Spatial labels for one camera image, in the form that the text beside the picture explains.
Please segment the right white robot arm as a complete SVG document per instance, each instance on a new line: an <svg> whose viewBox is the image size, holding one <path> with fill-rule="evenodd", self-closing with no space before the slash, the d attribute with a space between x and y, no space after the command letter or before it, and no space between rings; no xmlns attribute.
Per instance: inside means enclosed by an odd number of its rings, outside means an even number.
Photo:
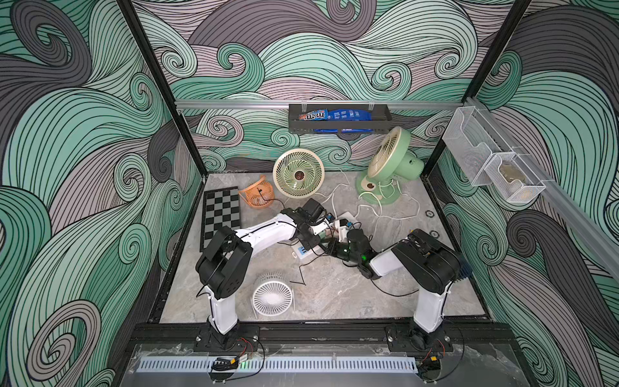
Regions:
<svg viewBox="0 0 619 387"><path fill-rule="evenodd" d="M326 253L353 264L371 281L407 270L418 284L414 323L427 334L442 325L448 292L463 277L460 255L420 228L381 252L372 248L363 230L352 229L344 242L327 239Z"/></svg>

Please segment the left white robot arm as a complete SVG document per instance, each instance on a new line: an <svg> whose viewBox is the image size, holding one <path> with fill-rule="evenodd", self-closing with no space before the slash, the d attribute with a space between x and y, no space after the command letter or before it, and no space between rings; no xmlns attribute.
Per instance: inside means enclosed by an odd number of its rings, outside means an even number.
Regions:
<svg viewBox="0 0 619 387"><path fill-rule="evenodd" d="M251 258L285 240L299 239L311 249L321 242L319 234L328 222L309 220L301 211L282 212L247 229L218 230L196 264L196 271L211 307L209 323L226 335L238 324L235 293L243 284Z"/></svg>

